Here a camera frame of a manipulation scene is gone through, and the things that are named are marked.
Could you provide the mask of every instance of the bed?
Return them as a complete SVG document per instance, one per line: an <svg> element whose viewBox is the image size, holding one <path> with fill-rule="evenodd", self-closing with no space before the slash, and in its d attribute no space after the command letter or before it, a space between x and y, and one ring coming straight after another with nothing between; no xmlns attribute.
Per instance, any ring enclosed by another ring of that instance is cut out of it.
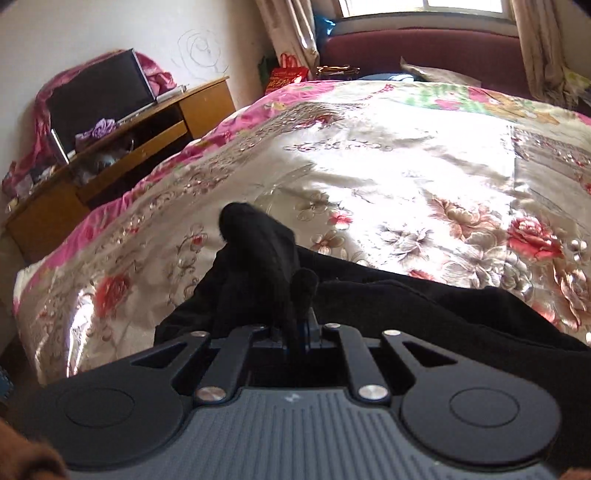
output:
<svg viewBox="0 0 591 480"><path fill-rule="evenodd" d="M94 210L20 272L14 311L41 383L152 345L249 202L299 245L466 288L500 287L591 336L591 119L439 83L274 92Z"/></svg>
<svg viewBox="0 0 591 480"><path fill-rule="evenodd" d="M400 58L413 65L451 70L482 87L533 99L518 37L448 28L397 28L330 36L322 65L355 65L361 75L399 72Z"/></svg>

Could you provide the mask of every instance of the window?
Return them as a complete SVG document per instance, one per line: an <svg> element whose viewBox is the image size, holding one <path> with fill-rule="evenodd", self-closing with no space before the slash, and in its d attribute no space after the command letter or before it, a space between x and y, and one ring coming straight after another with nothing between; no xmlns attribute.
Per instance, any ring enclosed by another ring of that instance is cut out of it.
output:
<svg viewBox="0 0 591 480"><path fill-rule="evenodd" d="M391 12L459 12L510 18L509 0L338 0L344 17Z"/></svg>

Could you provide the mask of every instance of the red paper bag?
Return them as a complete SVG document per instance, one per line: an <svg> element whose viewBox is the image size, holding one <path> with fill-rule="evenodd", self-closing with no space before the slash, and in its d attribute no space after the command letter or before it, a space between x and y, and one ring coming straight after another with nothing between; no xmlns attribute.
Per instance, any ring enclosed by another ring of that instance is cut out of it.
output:
<svg viewBox="0 0 591 480"><path fill-rule="evenodd" d="M309 70L306 67L300 67L295 55L282 53L279 59L281 67L273 69L269 84L265 89L265 95L275 90L279 90L290 83L305 82L308 79Z"/></svg>

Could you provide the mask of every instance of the round black pad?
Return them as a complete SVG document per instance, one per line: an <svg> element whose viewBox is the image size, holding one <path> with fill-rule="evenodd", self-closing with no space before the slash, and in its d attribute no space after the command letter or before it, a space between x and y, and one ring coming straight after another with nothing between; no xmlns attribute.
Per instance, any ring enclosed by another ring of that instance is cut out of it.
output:
<svg viewBox="0 0 591 480"><path fill-rule="evenodd" d="M66 416L81 427L104 429L124 422L134 409L134 399L114 388L74 390L63 401Z"/></svg>
<svg viewBox="0 0 591 480"><path fill-rule="evenodd" d="M537 458L560 426L560 410L546 391L465 360L419 375L402 401L401 417L424 447L474 466Z"/></svg>
<svg viewBox="0 0 591 480"><path fill-rule="evenodd" d="M458 420L475 427L501 427L515 420L517 401L505 392L471 388L453 396L450 407Z"/></svg>
<svg viewBox="0 0 591 480"><path fill-rule="evenodd" d="M146 457L184 419L181 397L158 369L99 368L41 390L23 430L48 440L69 468L110 469Z"/></svg>

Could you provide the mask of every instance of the white wall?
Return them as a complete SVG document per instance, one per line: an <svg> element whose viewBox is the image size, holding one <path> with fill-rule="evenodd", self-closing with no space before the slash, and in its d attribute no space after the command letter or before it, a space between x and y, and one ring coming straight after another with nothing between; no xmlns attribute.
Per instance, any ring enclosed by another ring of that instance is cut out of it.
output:
<svg viewBox="0 0 591 480"><path fill-rule="evenodd" d="M331 20L339 17L335 10L336 4L337 2L334 0L312 0L312 8L314 8L314 12L319 15L324 15Z"/></svg>
<svg viewBox="0 0 591 480"><path fill-rule="evenodd" d="M177 83L226 73L237 107L262 94L256 66L272 51L254 0L16 0L0 13L0 178L31 148L39 88L116 48L145 53Z"/></svg>
<svg viewBox="0 0 591 480"><path fill-rule="evenodd" d="M566 64L591 79L591 18L571 0L555 4Z"/></svg>

